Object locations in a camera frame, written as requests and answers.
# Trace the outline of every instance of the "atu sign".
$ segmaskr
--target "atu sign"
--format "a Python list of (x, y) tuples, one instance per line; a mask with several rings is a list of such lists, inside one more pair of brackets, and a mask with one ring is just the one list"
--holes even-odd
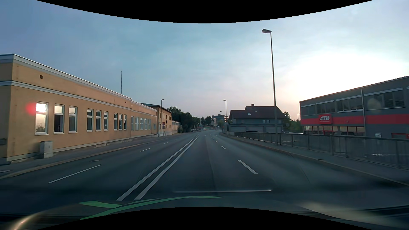
[(320, 115), (318, 117), (319, 123), (320, 124), (332, 124), (332, 115), (327, 114), (327, 115)]

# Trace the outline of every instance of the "metal railing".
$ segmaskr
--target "metal railing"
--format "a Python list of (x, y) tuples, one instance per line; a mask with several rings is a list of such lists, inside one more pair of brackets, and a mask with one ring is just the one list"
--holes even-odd
[[(234, 132), (234, 136), (275, 143), (275, 133)], [(304, 148), (409, 169), (409, 140), (345, 135), (278, 133), (279, 145)]]

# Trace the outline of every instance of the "gray building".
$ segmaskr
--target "gray building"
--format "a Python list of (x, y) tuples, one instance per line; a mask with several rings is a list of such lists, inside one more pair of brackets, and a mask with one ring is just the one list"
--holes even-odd
[(304, 133), (409, 139), (409, 76), (300, 101)]
[[(275, 133), (274, 106), (246, 106), (244, 110), (230, 110), (229, 131), (259, 131), (263, 133)], [(285, 116), (277, 107), (277, 131), (282, 133)]]

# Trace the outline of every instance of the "gray box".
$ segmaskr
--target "gray box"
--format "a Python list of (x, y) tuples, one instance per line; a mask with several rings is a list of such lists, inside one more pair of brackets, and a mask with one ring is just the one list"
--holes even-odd
[(40, 142), (40, 158), (49, 158), (52, 157), (53, 149), (52, 149), (52, 141), (41, 141)]

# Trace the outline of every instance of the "lamp post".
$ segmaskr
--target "lamp post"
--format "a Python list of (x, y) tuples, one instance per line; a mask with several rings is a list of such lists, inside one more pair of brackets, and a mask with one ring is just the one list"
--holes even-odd
[(277, 135), (277, 105), (276, 105), (276, 86), (274, 82), (274, 62), (273, 62), (273, 39), (271, 36), (271, 30), (263, 29), (261, 32), (265, 34), (270, 34), (270, 45), (271, 45), (271, 66), (273, 70), (273, 94), (274, 94), (274, 127), (276, 129), (276, 145), (279, 144), (279, 136)]
[(160, 136), (163, 137), (163, 126), (162, 126), (162, 117), (163, 117), (163, 108), (162, 108), (162, 101), (165, 99), (160, 100)]

